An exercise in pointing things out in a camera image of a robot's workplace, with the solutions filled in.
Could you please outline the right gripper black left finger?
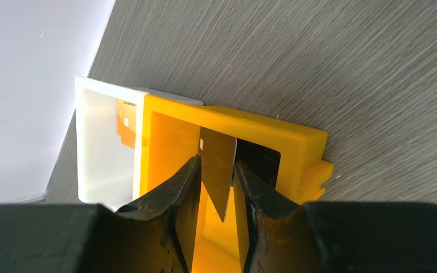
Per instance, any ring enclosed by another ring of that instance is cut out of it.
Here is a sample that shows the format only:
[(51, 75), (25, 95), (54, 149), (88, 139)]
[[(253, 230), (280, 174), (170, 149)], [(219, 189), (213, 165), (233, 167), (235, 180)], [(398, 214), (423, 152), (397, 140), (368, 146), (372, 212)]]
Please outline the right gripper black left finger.
[(201, 158), (116, 212), (0, 204), (0, 272), (190, 272)]

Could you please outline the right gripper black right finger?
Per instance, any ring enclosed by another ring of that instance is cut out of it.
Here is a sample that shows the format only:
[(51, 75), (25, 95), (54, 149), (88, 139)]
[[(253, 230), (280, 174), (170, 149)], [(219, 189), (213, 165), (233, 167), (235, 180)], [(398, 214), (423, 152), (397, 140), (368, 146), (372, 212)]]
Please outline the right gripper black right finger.
[(242, 272), (437, 272), (437, 204), (299, 205), (234, 165)]

